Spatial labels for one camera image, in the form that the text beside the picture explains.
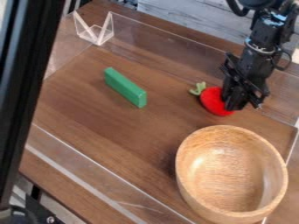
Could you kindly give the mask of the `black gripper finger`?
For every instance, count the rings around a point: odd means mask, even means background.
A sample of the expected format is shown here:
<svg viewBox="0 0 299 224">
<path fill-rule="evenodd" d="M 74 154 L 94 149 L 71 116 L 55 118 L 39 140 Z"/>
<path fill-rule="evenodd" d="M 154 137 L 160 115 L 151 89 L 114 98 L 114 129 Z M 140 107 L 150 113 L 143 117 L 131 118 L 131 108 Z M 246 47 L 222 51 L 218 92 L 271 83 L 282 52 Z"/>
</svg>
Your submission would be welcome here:
<svg viewBox="0 0 299 224">
<path fill-rule="evenodd" d="M 224 91 L 226 110 L 242 110 L 248 104 L 251 90 L 247 87 L 235 86 Z"/>
<path fill-rule="evenodd" d="M 230 76 L 226 76 L 222 87 L 222 98 L 224 101 L 232 99 L 236 85 L 238 85 L 236 81 Z"/>
</svg>

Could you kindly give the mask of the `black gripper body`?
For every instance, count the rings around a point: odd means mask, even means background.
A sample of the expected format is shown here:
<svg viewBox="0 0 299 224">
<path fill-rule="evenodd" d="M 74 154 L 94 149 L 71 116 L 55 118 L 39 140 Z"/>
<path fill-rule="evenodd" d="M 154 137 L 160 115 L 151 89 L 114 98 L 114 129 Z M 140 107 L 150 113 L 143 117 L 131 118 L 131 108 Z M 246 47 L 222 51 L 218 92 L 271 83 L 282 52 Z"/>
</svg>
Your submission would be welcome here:
<svg viewBox="0 0 299 224">
<path fill-rule="evenodd" d="M 280 49 L 272 54 L 263 54 L 246 47 L 240 57 L 231 52 L 226 53 L 226 61 L 219 69 L 224 77 L 230 76 L 236 81 L 238 86 L 251 90 L 248 103 L 255 109 L 262 107 L 264 99 L 270 96 L 267 79 L 276 69 L 280 58 Z"/>
</svg>

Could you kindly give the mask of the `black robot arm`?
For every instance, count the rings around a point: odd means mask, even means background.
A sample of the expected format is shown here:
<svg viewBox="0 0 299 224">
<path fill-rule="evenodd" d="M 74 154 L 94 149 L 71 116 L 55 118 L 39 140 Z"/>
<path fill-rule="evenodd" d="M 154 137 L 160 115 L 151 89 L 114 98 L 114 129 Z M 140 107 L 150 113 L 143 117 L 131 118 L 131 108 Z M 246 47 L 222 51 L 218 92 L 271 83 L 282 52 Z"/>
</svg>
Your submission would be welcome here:
<svg viewBox="0 0 299 224">
<path fill-rule="evenodd" d="M 226 53 L 220 70 L 226 75 L 222 100 L 227 111 L 242 110 L 250 103 L 255 109 L 270 96 L 267 78 L 274 70 L 284 71 L 292 56 L 283 45 L 295 33 L 299 3 L 295 0 L 226 0 L 232 12 L 244 17 L 254 11 L 251 33 L 239 57 Z"/>
</svg>

